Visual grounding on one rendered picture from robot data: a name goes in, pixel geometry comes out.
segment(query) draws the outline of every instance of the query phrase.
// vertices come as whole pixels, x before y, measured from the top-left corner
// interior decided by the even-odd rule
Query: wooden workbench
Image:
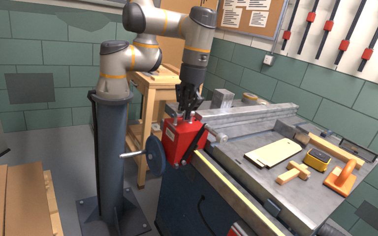
[[[135,88],[144,96],[140,147],[137,147],[135,142],[133,141],[133,138],[128,133],[126,133],[126,147],[130,151],[145,149],[145,143],[151,131],[155,101],[159,101],[157,123],[160,125],[160,121],[164,117],[164,108],[166,101],[176,100],[175,85],[181,82],[178,76],[180,74],[180,70],[169,64],[163,64],[162,66],[160,66],[160,68],[162,67],[173,72],[175,76],[171,76],[171,78],[165,77],[166,79],[161,77],[161,79],[154,80],[150,76],[146,76],[142,72],[127,73],[128,85],[130,86],[130,81],[132,81],[134,84],[137,84],[137,86],[134,85]],[[134,157],[134,160],[138,165],[137,187],[139,190],[142,190],[144,189],[146,171],[148,170],[147,160],[145,155]]]

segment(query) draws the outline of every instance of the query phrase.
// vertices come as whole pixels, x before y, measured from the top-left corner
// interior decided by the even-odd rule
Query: concrete floor
[[[90,125],[5,133],[11,152],[0,158],[0,165],[21,165],[42,161],[51,170],[59,215],[65,236],[81,236],[75,201],[96,195],[95,151]],[[131,187],[152,228],[143,236],[158,236],[154,220],[158,207],[161,177],[150,171],[145,189],[136,188],[138,167],[125,160],[124,187]]]

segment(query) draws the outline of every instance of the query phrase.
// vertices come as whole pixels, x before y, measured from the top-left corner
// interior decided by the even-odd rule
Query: orange handle
[[[335,185],[341,187],[344,185],[345,181],[348,179],[349,175],[352,173],[354,167],[356,166],[357,161],[350,159],[345,165],[343,171],[341,171],[339,177],[335,180]]]

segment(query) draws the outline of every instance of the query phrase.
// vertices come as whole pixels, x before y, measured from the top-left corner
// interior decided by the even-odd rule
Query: cinder block wall
[[[95,88],[99,77],[100,43],[132,42],[136,36],[125,31],[121,22],[121,15],[116,14],[0,0],[4,132],[92,123],[87,92]],[[11,105],[5,73],[52,73],[55,102]],[[133,92],[129,119],[140,118],[142,95],[136,89]]]
[[[298,116],[378,152],[378,85],[308,62],[214,38],[202,96],[227,89],[252,92],[272,103],[299,105]]]

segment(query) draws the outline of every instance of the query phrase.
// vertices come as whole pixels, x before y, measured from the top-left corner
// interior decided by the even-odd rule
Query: work surface
[[[284,119],[294,125],[302,124],[300,125],[302,128],[318,136],[322,132],[312,124],[304,124],[305,121],[298,117]],[[289,161],[294,160],[302,164],[306,153],[316,147],[308,144],[300,153],[270,170],[258,169],[243,156],[249,151],[284,138],[273,131],[275,121],[268,120],[217,129],[218,132],[224,132],[229,136],[229,142],[219,145],[213,140],[208,140],[207,149],[261,201],[265,202],[270,198],[279,205],[282,208],[279,217],[294,231],[299,235],[309,236],[345,199],[322,183],[335,166],[343,168],[346,164],[331,156],[332,160],[325,173],[309,167],[311,178],[308,181],[297,177],[282,186],[279,185],[275,180],[277,176],[287,171],[286,166]],[[327,137],[325,140],[336,146],[340,142],[335,136]],[[353,170],[352,174],[357,176],[357,180],[352,190],[376,164],[365,163],[360,170]]]

